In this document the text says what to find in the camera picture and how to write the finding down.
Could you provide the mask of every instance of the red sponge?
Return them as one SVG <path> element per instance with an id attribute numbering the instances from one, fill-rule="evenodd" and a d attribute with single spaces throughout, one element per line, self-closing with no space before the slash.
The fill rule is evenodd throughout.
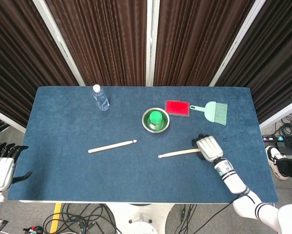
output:
<path id="1" fill-rule="evenodd" d="M 189 117 L 189 102 L 167 100 L 165 103 L 165 111 L 173 116 Z"/>

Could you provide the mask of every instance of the brush bristles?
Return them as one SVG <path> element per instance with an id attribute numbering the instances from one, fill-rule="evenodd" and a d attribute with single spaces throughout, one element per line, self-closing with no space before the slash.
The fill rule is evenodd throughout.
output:
<path id="1" fill-rule="evenodd" d="M 227 119 L 227 104 L 216 103 L 214 122 L 222 124 L 222 125 L 226 125 L 226 119 Z"/>

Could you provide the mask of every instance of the plastic bottle cap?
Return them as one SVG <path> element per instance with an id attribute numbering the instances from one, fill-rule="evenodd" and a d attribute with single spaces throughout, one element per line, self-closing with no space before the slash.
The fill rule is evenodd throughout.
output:
<path id="1" fill-rule="evenodd" d="M 99 85 L 99 84 L 95 84 L 95 85 L 93 86 L 93 91 L 94 91 L 95 93 L 99 93 L 99 92 L 101 91 L 100 85 Z"/>
<path id="2" fill-rule="evenodd" d="M 160 111 L 152 111 L 149 116 L 150 122 L 153 124 L 161 123 L 163 117 Z"/>

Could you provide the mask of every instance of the water bottle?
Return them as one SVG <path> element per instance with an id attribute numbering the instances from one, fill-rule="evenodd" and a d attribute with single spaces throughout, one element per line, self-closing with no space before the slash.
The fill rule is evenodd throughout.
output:
<path id="1" fill-rule="evenodd" d="M 106 111 L 109 109 L 110 104 L 108 102 L 108 98 L 106 97 L 100 85 L 95 84 L 93 86 L 93 96 L 95 100 L 97 101 L 97 105 L 100 110 Z"/>

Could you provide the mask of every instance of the metal bowl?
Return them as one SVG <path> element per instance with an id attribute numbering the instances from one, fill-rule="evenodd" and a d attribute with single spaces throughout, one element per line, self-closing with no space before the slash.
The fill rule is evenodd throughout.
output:
<path id="1" fill-rule="evenodd" d="M 147 127 L 146 123 L 145 123 L 145 120 L 148 119 L 150 113 L 152 111 L 160 111 L 161 114 L 162 114 L 162 117 L 163 117 L 163 120 L 166 122 L 166 126 L 158 131 L 155 131 L 153 129 L 150 129 Z M 169 117 L 169 114 L 166 113 L 165 110 L 161 109 L 161 108 L 150 108 L 148 110 L 145 111 L 145 113 L 142 115 L 142 119 L 141 119 L 141 122 L 142 122 L 142 125 L 144 126 L 145 129 L 147 129 L 147 131 L 151 132 L 151 133 L 161 133 L 163 132 L 165 129 L 168 128 L 168 126 L 170 125 L 170 117 Z"/>

